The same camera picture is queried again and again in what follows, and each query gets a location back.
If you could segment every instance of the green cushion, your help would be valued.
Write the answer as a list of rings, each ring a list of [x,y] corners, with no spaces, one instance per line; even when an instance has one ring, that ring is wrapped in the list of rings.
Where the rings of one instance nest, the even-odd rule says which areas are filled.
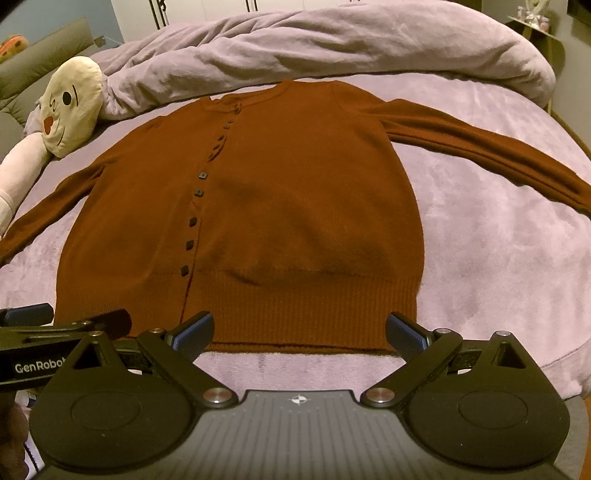
[[[30,45],[0,64],[0,99],[22,92],[92,43],[88,20],[82,18]]]
[[[0,64],[0,163],[22,140],[29,113],[45,92],[53,72],[74,56],[90,56],[99,50],[83,18]]]
[[[22,138],[23,127],[6,112],[0,112],[0,163]]]

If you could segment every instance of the pillow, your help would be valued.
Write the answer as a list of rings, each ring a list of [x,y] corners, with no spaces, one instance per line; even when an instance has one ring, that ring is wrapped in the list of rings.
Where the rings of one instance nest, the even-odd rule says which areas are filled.
[[[65,61],[41,96],[43,131],[27,135],[0,164],[0,239],[43,167],[78,149],[92,135],[103,105],[103,74],[88,57]]]
[[[65,157],[92,135],[103,105],[103,74],[88,57],[72,57],[52,75],[39,100],[43,142],[58,158]]]

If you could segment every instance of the sweater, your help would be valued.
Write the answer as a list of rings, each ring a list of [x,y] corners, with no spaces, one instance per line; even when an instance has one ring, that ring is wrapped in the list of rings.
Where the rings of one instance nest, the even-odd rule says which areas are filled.
[[[134,337],[207,310],[213,351],[392,352],[385,320],[416,320],[424,241],[391,142],[591,211],[591,186],[521,141],[344,82],[285,80],[133,130],[16,220],[0,260],[88,196],[60,257],[57,325],[124,308]]]

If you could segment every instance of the collar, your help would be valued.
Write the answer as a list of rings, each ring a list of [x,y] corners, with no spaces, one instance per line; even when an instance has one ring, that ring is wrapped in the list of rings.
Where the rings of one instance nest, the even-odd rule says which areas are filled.
[[[244,107],[276,97],[284,93],[293,83],[293,80],[286,79],[268,89],[246,93],[228,93],[217,100],[212,100],[211,97],[204,97],[201,101],[205,110],[228,113],[236,109],[238,105]]]

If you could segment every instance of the cardigan sleeve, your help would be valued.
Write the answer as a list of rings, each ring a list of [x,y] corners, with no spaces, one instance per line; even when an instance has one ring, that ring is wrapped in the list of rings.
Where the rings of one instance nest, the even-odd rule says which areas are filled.
[[[591,186],[534,147],[418,103],[402,99],[385,102],[347,83],[332,83],[335,98],[345,111],[375,119],[391,141],[467,158],[591,217]]]
[[[78,201],[89,195],[107,165],[115,164],[131,152],[160,117],[156,117],[130,132],[127,136],[99,156],[92,164],[64,179],[46,198],[22,217],[14,221],[0,240],[0,267],[22,251],[45,228],[67,214]]]

